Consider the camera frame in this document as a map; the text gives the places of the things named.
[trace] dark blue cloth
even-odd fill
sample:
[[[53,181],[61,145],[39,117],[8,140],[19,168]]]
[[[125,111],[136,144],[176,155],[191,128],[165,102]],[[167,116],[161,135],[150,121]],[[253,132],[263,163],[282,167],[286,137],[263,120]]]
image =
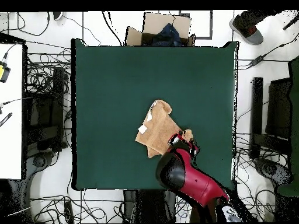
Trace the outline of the dark blue cloth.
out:
[[[183,46],[180,34],[168,23],[163,30],[152,38],[152,46]]]

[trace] green table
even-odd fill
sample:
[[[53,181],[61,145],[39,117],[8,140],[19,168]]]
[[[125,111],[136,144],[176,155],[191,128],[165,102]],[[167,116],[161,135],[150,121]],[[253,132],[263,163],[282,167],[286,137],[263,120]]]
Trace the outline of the green table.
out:
[[[149,159],[135,137],[151,104],[162,99],[178,126],[194,133],[199,169],[234,189],[236,46],[85,47],[75,40],[75,188],[161,188],[160,156]]]

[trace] brown cloth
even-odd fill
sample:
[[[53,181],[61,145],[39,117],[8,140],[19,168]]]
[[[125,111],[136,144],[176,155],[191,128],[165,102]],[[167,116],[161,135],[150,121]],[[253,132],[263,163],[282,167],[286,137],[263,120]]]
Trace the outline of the brown cloth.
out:
[[[163,100],[156,100],[143,121],[143,125],[147,129],[143,134],[139,131],[135,141],[147,146],[149,158],[155,155],[163,155],[169,148],[168,141],[170,137],[180,131],[178,125],[169,116],[171,111],[172,109],[168,103]],[[191,130],[185,131],[184,134],[188,139],[193,137]]]

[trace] cardboard box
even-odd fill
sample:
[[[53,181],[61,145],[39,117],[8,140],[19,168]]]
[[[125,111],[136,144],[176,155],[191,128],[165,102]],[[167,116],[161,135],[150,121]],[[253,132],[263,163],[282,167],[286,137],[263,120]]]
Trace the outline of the cardboard box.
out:
[[[160,13],[144,13],[142,32],[132,27],[127,27],[126,46],[141,46],[149,42],[156,34],[160,33],[168,23],[172,24],[178,31],[184,46],[194,46],[195,34],[189,37],[191,18],[163,15]]]

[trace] white desk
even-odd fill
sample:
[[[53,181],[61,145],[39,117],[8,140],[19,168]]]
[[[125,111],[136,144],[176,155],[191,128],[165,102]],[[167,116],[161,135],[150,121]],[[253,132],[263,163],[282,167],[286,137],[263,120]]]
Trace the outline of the white desk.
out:
[[[0,60],[11,47],[0,44]],[[22,98],[22,45],[12,47],[7,56],[11,69],[6,83],[0,82],[0,103]],[[12,117],[0,127],[0,179],[21,179],[22,162],[22,101],[5,105],[0,114],[2,121],[9,113]]]

